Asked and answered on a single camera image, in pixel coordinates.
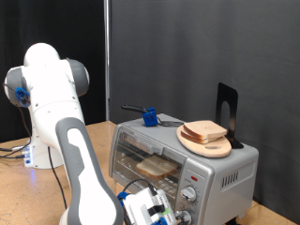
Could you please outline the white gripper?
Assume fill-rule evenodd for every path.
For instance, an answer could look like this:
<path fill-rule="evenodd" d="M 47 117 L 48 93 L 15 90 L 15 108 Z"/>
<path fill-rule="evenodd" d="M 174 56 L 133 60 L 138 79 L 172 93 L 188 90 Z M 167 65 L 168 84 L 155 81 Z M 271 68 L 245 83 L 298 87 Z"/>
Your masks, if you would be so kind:
<path fill-rule="evenodd" d="M 176 225 L 179 219 L 162 189 L 155 196 L 150 188 L 128 194 L 123 200 L 131 225 Z"/>

